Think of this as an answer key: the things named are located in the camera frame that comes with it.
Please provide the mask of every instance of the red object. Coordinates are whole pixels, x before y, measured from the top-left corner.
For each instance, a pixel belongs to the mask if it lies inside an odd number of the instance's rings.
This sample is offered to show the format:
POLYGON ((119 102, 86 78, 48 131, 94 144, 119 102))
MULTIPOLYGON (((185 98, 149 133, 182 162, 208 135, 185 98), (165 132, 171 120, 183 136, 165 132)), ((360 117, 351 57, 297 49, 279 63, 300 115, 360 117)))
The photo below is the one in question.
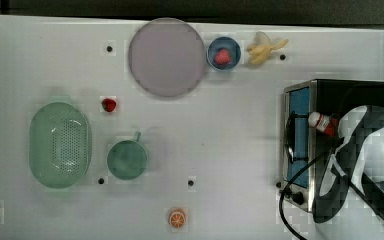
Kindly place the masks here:
POLYGON ((105 98, 102 101, 102 108, 104 108, 104 110, 107 112, 113 112, 116 106, 117 106, 117 103, 112 99, 105 98))
POLYGON ((230 57, 230 53, 227 49, 220 50, 214 58, 214 62, 219 65, 227 64, 230 60, 232 60, 232 58, 230 57))
POLYGON ((338 127, 338 119, 312 112, 308 117, 308 125, 316 128, 316 130, 333 137, 335 129, 338 127))

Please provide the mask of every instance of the white table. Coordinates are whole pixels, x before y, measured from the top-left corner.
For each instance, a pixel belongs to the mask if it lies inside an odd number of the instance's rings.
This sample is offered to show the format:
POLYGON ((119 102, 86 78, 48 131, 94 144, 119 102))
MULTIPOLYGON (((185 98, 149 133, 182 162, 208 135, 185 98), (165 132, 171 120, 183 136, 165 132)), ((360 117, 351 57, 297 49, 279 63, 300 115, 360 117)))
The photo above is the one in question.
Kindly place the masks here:
MULTIPOLYGON (((257 30, 290 42, 256 70, 244 65, 246 52, 231 73, 207 68, 192 93, 167 101, 140 88, 127 67, 130 39, 144 23, 0 16, 0 239, 291 239, 275 188, 283 89, 314 78, 384 81, 384 30, 192 23, 207 45, 228 35, 244 50, 257 30), (90 168, 65 191, 46 189, 28 167, 30 120, 56 94, 70 95, 93 131, 90 168), (116 113, 102 112, 102 96, 116 96, 116 113), (137 129, 149 168, 118 182, 107 152, 137 129), (188 209, 184 232, 167 226, 172 207, 188 209)), ((285 205, 309 239, 384 239, 352 191, 326 224, 285 205)))

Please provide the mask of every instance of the orange slice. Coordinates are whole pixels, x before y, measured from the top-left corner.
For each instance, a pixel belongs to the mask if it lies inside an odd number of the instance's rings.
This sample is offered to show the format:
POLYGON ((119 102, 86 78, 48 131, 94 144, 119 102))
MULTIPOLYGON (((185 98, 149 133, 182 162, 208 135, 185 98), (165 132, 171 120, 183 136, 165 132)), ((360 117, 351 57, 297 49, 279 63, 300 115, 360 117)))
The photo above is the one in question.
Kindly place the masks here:
POLYGON ((174 228, 181 228, 186 223, 186 214, 181 209, 171 211, 168 222, 174 228))

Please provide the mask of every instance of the red fruit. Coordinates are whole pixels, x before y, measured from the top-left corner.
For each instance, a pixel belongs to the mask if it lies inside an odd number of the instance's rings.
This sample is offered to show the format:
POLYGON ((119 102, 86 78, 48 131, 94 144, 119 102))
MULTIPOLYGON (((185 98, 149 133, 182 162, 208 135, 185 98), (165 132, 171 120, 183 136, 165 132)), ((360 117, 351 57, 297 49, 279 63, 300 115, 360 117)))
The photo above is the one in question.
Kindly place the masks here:
POLYGON ((227 64, 230 60, 232 60, 232 58, 230 57, 230 53, 227 49, 220 50, 214 58, 214 62, 219 65, 227 64))
POLYGON ((117 106, 117 103, 109 98, 105 98, 102 101, 102 107, 104 108, 105 111, 107 112, 112 112, 115 110, 115 107, 117 106))

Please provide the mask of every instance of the bottle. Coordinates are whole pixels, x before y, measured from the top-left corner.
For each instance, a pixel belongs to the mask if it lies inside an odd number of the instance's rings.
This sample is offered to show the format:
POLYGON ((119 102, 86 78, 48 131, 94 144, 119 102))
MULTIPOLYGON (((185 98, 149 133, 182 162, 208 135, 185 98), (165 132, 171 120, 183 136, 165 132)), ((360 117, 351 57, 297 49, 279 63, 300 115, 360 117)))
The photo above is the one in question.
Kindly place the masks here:
POLYGON ((338 126, 338 119, 332 118, 331 120, 327 115, 312 112, 310 116, 308 116, 308 125, 316 128, 319 132, 333 137, 335 135, 335 128, 338 126))

